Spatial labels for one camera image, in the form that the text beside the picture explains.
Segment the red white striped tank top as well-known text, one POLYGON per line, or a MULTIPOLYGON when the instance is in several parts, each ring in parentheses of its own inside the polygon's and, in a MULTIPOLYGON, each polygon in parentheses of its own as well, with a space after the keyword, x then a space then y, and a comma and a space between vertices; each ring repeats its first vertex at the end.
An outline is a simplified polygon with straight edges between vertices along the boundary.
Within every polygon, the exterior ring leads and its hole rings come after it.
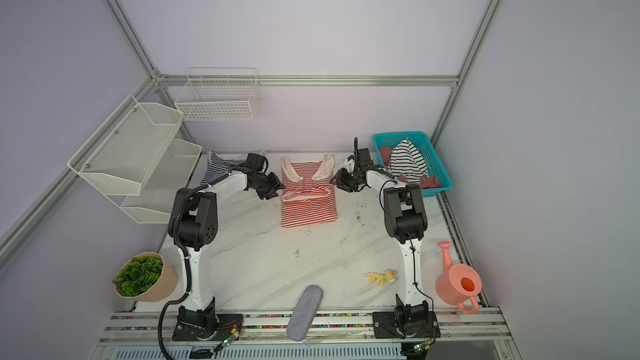
POLYGON ((338 220, 334 177, 335 160, 330 154, 319 162, 281 161, 284 190, 281 196, 283 228, 306 227, 338 220))

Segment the blue white striped tank top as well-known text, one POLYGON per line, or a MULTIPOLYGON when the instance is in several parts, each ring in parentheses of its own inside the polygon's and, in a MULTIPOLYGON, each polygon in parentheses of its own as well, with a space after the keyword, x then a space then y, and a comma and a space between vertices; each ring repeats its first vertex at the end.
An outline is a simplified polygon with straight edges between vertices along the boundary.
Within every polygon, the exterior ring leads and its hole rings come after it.
POLYGON ((232 172, 246 173, 244 162, 220 158, 215 152, 207 151, 207 170, 201 185, 214 185, 216 181, 228 177, 232 172))

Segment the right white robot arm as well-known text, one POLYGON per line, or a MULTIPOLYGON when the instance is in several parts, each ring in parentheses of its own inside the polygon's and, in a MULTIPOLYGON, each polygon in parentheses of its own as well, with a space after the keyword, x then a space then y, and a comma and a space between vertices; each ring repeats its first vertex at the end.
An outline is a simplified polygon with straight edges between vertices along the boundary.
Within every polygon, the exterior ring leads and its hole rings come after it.
POLYGON ((422 282, 421 249, 428 217, 420 186, 405 183, 378 166, 351 173, 341 168, 331 184, 348 193, 371 188, 378 194, 387 234, 397 241, 402 254, 403 288, 398 298, 412 307, 432 306, 433 299, 425 293, 422 282))

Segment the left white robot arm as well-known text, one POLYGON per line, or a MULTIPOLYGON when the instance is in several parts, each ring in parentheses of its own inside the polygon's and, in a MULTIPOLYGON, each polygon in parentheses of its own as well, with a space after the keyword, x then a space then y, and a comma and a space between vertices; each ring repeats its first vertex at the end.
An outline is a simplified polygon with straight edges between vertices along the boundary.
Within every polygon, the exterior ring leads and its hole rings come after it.
POLYGON ((284 189, 275 173, 245 169, 231 171, 196 188, 177 191, 168 222, 168 236, 183 257, 185 294, 172 302, 178 319, 203 329, 215 316, 214 297, 206 292, 199 259, 218 234, 218 205, 236 193, 253 190, 261 200, 270 200, 284 189))

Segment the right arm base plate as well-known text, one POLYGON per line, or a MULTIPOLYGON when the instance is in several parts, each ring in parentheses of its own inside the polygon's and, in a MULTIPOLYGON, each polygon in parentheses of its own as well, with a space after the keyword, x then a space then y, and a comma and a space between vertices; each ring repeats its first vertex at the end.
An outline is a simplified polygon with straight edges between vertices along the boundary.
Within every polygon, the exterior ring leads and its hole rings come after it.
POLYGON ((434 312, 400 320, 394 312, 374 312, 375 338, 440 338, 441 330, 434 312))

